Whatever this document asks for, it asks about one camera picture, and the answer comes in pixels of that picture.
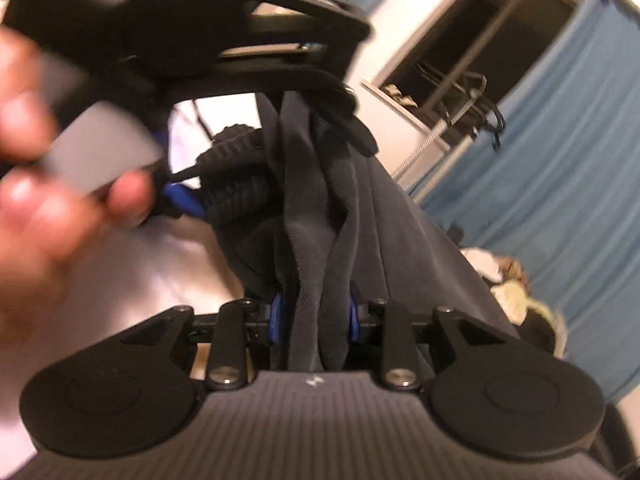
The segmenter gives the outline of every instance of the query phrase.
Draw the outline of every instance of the gray pad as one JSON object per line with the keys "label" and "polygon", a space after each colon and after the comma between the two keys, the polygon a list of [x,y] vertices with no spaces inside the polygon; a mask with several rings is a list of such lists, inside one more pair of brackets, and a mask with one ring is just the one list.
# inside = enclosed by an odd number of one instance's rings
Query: gray pad
{"label": "gray pad", "polygon": [[55,140],[40,161],[81,194],[100,193],[127,171],[152,167],[163,155],[134,115],[98,102]]}

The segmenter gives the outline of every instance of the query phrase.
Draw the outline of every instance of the black cable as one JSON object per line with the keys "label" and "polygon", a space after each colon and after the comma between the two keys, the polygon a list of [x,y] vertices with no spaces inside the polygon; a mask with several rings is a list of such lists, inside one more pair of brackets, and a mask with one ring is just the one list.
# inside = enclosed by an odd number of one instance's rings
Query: black cable
{"label": "black cable", "polygon": [[201,172],[202,168],[199,165],[194,164],[193,166],[190,166],[185,170],[178,171],[178,173],[169,174],[167,178],[169,182],[173,183],[184,182],[185,180],[189,180],[190,178],[199,177]]}
{"label": "black cable", "polygon": [[198,121],[198,124],[200,125],[202,130],[207,134],[207,137],[209,137],[209,140],[213,140],[213,137],[215,136],[215,134],[211,131],[207,123],[202,118],[197,102],[195,100],[192,100],[191,104],[193,105],[193,109],[196,112],[196,120]]}

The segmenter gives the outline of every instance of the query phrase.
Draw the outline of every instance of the blue plastic part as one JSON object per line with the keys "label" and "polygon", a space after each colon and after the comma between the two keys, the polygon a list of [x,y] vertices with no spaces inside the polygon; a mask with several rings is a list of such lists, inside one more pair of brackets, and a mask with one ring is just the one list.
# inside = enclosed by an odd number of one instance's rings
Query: blue plastic part
{"label": "blue plastic part", "polygon": [[358,319],[358,305],[353,299],[353,296],[349,296],[349,335],[352,342],[360,339],[360,320]]}
{"label": "blue plastic part", "polygon": [[282,307],[282,294],[278,293],[271,302],[269,312],[269,341],[272,343],[280,342],[280,309]]}
{"label": "blue plastic part", "polygon": [[185,215],[206,219],[207,211],[193,189],[183,184],[165,184],[162,193]]}
{"label": "blue plastic part", "polygon": [[160,144],[164,149],[169,147],[169,131],[161,130],[160,132],[156,132],[153,134],[155,142]]}

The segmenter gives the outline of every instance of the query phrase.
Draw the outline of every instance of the hand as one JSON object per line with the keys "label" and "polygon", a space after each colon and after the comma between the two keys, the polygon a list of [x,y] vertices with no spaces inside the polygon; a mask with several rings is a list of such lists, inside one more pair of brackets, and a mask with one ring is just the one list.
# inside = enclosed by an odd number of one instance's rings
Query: hand
{"label": "hand", "polygon": [[[38,97],[36,47],[0,28],[0,158],[35,160],[56,133]],[[24,339],[35,319],[63,301],[69,270],[107,221],[136,225],[152,206],[148,174],[113,184],[106,205],[50,176],[12,170],[0,181],[0,344]]]}

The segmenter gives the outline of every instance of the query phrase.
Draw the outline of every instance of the round black disc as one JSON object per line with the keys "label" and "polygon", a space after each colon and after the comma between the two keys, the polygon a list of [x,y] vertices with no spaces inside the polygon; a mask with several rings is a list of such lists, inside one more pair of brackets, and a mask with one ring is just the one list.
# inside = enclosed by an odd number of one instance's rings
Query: round black disc
{"label": "round black disc", "polygon": [[431,406],[456,438],[512,460],[585,449],[604,416],[602,394],[589,376],[519,344],[465,352],[437,377]]}
{"label": "round black disc", "polygon": [[112,458],[176,433],[196,391],[153,347],[85,351],[46,368],[20,398],[20,414],[42,447],[78,458]]}

